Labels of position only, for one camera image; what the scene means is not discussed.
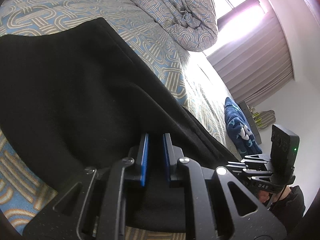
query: bed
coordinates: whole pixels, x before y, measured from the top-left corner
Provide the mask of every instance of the bed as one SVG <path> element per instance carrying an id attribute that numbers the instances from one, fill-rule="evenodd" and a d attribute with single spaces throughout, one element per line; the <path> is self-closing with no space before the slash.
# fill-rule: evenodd
<path id="1" fill-rule="evenodd" d="M 221 78 L 202 52 L 183 49 L 130 0 L 5 0 L 0 7 L 0 36 L 48 35 L 99 17 L 106 19 L 175 99 L 240 159 L 226 131 L 224 102 L 231 95 Z M 20 160 L 0 130 L 0 209 L 15 229 L 22 233 L 55 195 Z M 127 228 L 125 239 L 184 238 L 182 233 Z"/>

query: folded comforter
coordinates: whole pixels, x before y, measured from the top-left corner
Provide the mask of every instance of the folded comforter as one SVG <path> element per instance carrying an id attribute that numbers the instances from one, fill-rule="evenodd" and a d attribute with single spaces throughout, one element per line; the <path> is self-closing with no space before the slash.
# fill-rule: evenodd
<path id="1" fill-rule="evenodd" d="M 203 51 L 217 41 L 213 0 L 131 0 L 184 49 Z"/>

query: bolt head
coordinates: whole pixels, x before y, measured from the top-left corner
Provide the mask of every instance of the bolt head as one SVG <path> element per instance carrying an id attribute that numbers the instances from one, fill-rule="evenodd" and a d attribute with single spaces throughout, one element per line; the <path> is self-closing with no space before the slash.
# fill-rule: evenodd
<path id="1" fill-rule="evenodd" d="M 190 161 L 190 159 L 188 157 L 182 157 L 179 159 L 179 162 L 183 163 L 183 164 L 186 164 Z"/>
<path id="2" fill-rule="evenodd" d="M 216 172 L 219 174 L 219 175 L 226 175 L 227 174 L 227 169 L 225 167 L 218 167 L 216 169 Z"/>
<path id="3" fill-rule="evenodd" d="M 87 173 L 87 174 L 92 174 L 92 173 L 94 173 L 95 172 L 95 168 L 94 167 L 86 167 L 85 169 L 84 169 L 84 171 Z"/>
<path id="4" fill-rule="evenodd" d="M 130 164 L 130 163 L 133 163 L 134 162 L 134 159 L 131 158 L 131 157 L 125 157 L 122 159 L 122 161 L 125 163 L 125 164 Z"/>

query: curtain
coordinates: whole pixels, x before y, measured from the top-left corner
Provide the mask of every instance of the curtain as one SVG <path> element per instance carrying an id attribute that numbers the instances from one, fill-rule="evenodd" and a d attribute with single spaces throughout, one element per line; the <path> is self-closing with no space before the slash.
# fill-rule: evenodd
<path id="1" fill-rule="evenodd" d="M 256 106 L 293 79 L 289 48 L 273 11 L 247 35 L 207 58 L 237 103 Z"/>

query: black fabric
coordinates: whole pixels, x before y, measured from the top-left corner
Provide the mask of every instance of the black fabric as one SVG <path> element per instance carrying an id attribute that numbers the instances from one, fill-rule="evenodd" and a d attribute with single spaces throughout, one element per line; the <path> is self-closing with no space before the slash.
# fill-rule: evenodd
<path id="1" fill-rule="evenodd" d="M 271 205 L 270 211 L 281 221 L 289 234 L 300 222 L 306 210 L 303 193 L 299 186 L 290 187 L 291 192 L 283 200 Z"/>
<path id="2" fill-rule="evenodd" d="M 23 240 L 0 209 L 0 240 Z"/>
<path id="3" fill-rule="evenodd" d="M 308 211 L 292 230 L 286 240 L 319 240 L 320 239 L 320 189 Z"/>
<path id="4" fill-rule="evenodd" d="M 6 35 L 0 51 L 0 127 L 56 190 L 86 166 L 109 167 L 127 156 L 142 132 L 170 132 L 174 145 L 205 167 L 236 161 L 102 18 L 52 35 Z M 183 192 L 169 189 L 160 170 L 129 202 L 137 203 L 129 225 L 184 230 Z"/>

